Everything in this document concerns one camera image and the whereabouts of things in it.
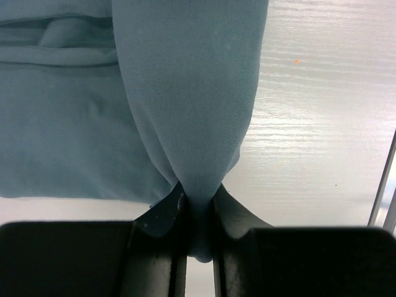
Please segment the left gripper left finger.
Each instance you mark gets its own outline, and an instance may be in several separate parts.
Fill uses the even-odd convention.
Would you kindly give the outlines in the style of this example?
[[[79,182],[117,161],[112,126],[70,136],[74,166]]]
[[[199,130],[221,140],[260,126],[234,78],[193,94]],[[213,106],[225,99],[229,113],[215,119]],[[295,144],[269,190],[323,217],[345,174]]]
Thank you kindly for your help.
[[[187,199],[177,184],[134,221],[132,295],[184,296]]]

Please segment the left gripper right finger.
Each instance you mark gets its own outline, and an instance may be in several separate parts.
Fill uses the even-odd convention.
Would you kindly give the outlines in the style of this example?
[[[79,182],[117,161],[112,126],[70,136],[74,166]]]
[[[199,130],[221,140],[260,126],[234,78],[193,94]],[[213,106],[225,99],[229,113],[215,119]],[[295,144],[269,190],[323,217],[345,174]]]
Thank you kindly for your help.
[[[262,260],[257,232],[272,225],[255,216],[220,186],[211,200],[211,235],[216,296],[259,296]]]

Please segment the blue-grey t-shirt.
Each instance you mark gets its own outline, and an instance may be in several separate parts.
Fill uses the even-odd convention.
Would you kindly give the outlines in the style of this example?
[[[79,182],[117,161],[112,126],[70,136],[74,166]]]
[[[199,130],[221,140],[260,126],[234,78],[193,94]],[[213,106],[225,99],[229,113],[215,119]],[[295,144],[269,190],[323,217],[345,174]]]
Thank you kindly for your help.
[[[249,127],[267,1],[2,1],[1,196],[152,203],[177,184],[188,254]]]

